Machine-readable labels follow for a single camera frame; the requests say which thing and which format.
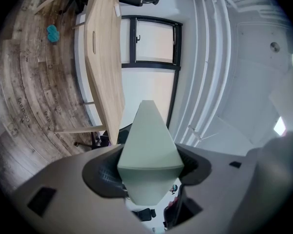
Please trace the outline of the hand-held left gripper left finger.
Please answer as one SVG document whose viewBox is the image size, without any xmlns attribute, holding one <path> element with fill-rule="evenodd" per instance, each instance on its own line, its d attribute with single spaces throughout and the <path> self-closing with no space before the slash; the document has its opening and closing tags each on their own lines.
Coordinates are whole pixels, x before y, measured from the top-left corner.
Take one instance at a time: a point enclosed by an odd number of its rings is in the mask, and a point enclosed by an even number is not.
<svg viewBox="0 0 293 234">
<path fill-rule="evenodd" d="M 84 182 L 84 166 L 122 150 L 109 146 L 47 165 L 13 192 L 13 204 L 40 234 L 149 234 L 125 200 L 96 194 Z"/>
</svg>

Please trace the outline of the white ceiling pipe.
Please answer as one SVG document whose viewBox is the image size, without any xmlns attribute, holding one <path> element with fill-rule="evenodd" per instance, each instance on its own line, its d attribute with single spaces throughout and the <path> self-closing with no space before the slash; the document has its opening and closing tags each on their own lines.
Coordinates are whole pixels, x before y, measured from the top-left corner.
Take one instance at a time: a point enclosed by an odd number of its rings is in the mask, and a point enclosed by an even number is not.
<svg viewBox="0 0 293 234">
<path fill-rule="evenodd" d="M 228 15 L 228 9 L 225 0 L 217 0 L 218 11 L 220 14 L 221 30 L 222 30 L 222 43 L 221 43 L 221 54 L 218 57 L 221 58 L 220 68 L 222 77 L 220 78 L 219 92 L 217 100 L 215 102 L 212 117 L 216 115 L 219 108 L 222 96 L 225 91 L 226 83 L 229 76 L 230 69 L 230 58 L 231 58 L 231 31 L 230 31 L 230 20 Z"/>
</svg>

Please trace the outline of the teal cloth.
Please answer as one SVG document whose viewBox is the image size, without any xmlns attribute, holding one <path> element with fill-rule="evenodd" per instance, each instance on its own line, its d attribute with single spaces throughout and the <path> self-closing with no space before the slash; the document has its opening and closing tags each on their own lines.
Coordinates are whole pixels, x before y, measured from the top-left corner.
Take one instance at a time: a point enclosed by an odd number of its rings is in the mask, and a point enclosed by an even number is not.
<svg viewBox="0 0 293 234">
<path fill-rule="evenodd" d="M 55 25 L 49 25 L 46 30 L 47 38 L 51 43 L 55 43 L 59 40 L 60 34 Z"/>
</svg>

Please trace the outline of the wooden table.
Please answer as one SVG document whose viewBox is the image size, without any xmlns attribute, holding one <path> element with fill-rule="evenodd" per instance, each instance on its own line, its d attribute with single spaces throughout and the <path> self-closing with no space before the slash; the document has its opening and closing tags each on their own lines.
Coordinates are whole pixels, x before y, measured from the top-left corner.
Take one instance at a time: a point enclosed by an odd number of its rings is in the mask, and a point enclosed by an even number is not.
<svg viewBox="0 0 293 234">
<path fill-rule="evenodd" d="M 54 0 L 46 0 L 38 13 Z M 111 144 L 118 139 L 125 108 L 120 50 L 121 16 L 114 4 L 119 0 L 88 0 L 84 25 L 84 58 L 90 91 L 101 125 L 56 129 L 57 134 L 107 131 Z"/>
</svg>

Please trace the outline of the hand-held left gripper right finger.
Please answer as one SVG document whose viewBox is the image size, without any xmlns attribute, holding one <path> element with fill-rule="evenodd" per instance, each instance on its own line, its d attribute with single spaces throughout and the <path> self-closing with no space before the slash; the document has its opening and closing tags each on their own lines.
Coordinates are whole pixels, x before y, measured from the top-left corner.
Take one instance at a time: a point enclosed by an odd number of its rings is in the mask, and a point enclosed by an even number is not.
<svg viewBox="0 0 293 234">
<path fill-rule="evenodd" d="M 237 156 L 184 144 L 178 144 L 177 148 L 205 158 L 211 164 L 211 173 L 199 184 L 184 184 L 183 193 L 202 211 L 173 227 L 173 234 L 229 234 L 233 216 L 253 177 L 259 149 Z"/>
</svg>

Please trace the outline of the black swivel chair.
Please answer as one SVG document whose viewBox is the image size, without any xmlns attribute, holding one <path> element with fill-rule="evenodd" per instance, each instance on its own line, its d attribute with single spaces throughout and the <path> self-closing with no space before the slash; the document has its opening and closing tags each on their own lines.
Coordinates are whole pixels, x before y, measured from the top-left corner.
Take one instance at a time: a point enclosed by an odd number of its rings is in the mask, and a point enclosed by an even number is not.
<svg viewBox="0 0 293 234">
<path fill-rule="evenodd" d="M 132 213 L 139 218 L 141 222 L 151 221 L 156 217 L 155 209 L 146 208 L 140 211 L 132 211 Z"/>
</svg>

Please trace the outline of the large black framed window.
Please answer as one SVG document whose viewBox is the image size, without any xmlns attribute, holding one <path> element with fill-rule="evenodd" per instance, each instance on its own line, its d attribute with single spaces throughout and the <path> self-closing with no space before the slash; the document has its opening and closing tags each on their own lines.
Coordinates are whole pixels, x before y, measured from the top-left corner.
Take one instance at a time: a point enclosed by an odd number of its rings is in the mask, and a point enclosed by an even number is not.
<svg viewBox="0 0 293 234">
<path fill-rule="evenodd" d="M 155 102 L 170 124 L 181 57 L 179 23 L 128 16 L 121 21 L 122 79 L 125 109 L 121 127 L 130 125 L 143 100 Z"/>
</svg>

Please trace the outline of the black mesh office chair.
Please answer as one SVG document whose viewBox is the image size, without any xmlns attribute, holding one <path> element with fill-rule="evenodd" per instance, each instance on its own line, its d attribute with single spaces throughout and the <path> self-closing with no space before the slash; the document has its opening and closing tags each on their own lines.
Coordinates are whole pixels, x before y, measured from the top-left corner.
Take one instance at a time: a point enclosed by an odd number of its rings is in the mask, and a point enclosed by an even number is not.
<svg viewBox="0 0 293 234">
<path fill-rule="evenodd" d="M 175 197 L 170 201 L 164 209 L 164 227 L 169 230 L 173 227 L 174 221 L 177 216 L 178 198 Z"/>
</svg>

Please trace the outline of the light green cloth sheet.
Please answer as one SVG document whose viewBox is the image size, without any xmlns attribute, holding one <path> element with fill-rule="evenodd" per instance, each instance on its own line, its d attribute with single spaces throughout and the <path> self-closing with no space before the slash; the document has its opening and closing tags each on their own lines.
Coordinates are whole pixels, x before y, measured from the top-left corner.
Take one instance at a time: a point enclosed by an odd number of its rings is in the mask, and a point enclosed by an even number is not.
<svg viewBox="0 0 293 234">
<path fill-rule="evenodd" d="M 138 108 L 117 164 L 131 201 L 155 206 L 184 168 L 177 147 L 152 100 Z"/>
</svg>

